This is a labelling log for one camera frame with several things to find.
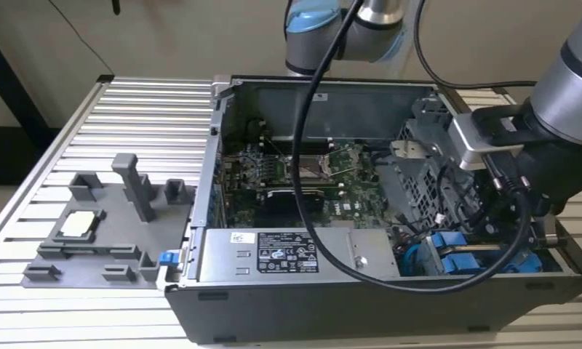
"blue latch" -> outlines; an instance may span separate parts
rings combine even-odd
[[[179,253],[178,252],[163,252],[159,255],[159,265],[166,265],[168,267],[179,267]]]

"white sticker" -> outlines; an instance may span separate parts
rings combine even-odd
[[[314,102],[327,102],[329,101],[329,94],[327,93],[315,93],[313,96]]]
[[[238,231],[231,233],[231,244],[254,244],[255,239],[255,233],[241,233]]]

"white chip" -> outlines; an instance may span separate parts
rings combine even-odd
[[[70,213],[60,232],[64,236],[82,237],[88,230],[95,221],[95,212],[92,211],[76,211]]]

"screw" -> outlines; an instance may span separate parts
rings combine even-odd
[[[362,256],[355,256],[354,261],[357,263],[357,268],[362,269],[369,265],[369,261],[367,258],[362,257]]]

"black cable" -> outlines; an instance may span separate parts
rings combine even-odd
[[[91,47],[91,45],[87,43],[87,41],[84,40],[84,38],[80,35],[80,32],[78,31],[76,27],[74,26],[74,24],[71,23],[71,20],[67,18],[66,14],[63,13],[63,11],[60,10],[60,8],[56,6],[55,2],[52,0],[48,0],[50,4],[52,4],[52,6],[55,7],[56,11],[59,11],[59,14],[63,16],[67,24],[70,25],[70,27],[72,28],[74,32],[78,35],[78,38],[80,39],[80,41],[83,42],[84,45],[87,45],[88,49],[91,50],[91,52],[94,53],[95,56],[98,56],[99,60],[102,61],[102,63],[104,63],[106,68],[110,70],[110,72],[112,73],[112,75],[115,75],[115,71],[112,70],[112,68],[110,68],[110,65],[107,64],[107,62],[104,61],[104,59],[102,58],[102,56],[98,54],[98,51],[94,50],[94,48]]]
[[[436,191],[438,194],[438,213],[445,214],[445,193],[442,192],[442,180],[445,179],[446,170],[449,168],[448,164],[444,164],[438,171],[438,176],[436,176]]]
[[[433,71],[428,59],[425,58],[424,50],[421,48],[421,18],[424,14],[425,5],[428,3],[428,0],[421,0],[421,3],[418,4],[417,9],[417,16],[414,18],[414,48],[417,49],[418,54],[418,60],[421,61],[421,64],[428,71],[429,76],[432,79],[442,86],[449,87],[452,89],[489,89],[493,87],[532,87],[537,84],[536,81],[501,81],[501,82],[492,82],[485,84],[454,84],[453,82],[448,82],[444,80],[438,74]]]
[[[293,0],[287,1],[287,7],[285,8],[285,20],[282,22],[282,32],[285,33],[285,41],[287,41],[287,20],[291,11]]]
[[[326,247],[322,239],[319,238],[318,232],[315,230],[311,221],[311,216],[309,215],[306,204],[303,202],[302,180],[301,180],[301,145],[303,139],[303,128],[307,123],[309,110],[311,108],[311,101],[313,101],[314,93],[317,92],[319,87],[319,81],[322,80],[325,72],[329,69],[330,63],[333,62],[333,58],[339,48],[341,41],[346,35],[346,32],[350,29],[350,26],[354,22],[358,10],[361,9],[363,2],[365,0],[354,0],[354,3],[351,4],[350,11],[347,12],[347,16],[345,17],[343,24],[341,25],[341,29],[335,35],[333,43],[330,44],[329,51],[326,52],[326,55],[314,73],[311,83],[309,84],[307,93],[303,97],[303,102],[297,113],[295,129],[293,132],[291,175],[293,175],[293,190],[295,193],[298,211],[301,212],[303,224],[306,225],[309,235],[314,239],[314,244],[317,245],[319,252],[322,253],[326,260],[346,275],[374,286],[379,286],[396,291],[409,292],[414,294],[446,294],[452,292],[458,292],[480,284],[489,278],[492,278],[492,276],[497,274],[502,270],[502,268],[509,264],[510,260],[513,259],[513,257],[520,251],[522,243],[526,241],[528,233],[530,229],[530,206],[526,200],[526,196],[521,191],[514,190],[512,193],[520,211],[520,222],[517,227],[517,236],[505,254],[501,256],[501,258],[498,258],[496,263],[488,269],[485,269],[480,274],[474,275],[473,277],[470,277],[469,279],[466,279],[458,284],[445,286],[437,289],[420,289],[416,287],[393,285],[383,280],[379,280],[371,276],[362,274],[359,271],[354,270],[343,262],[341,262],[341,260],[335,257],[335,255],[329,251],[329,248]]]

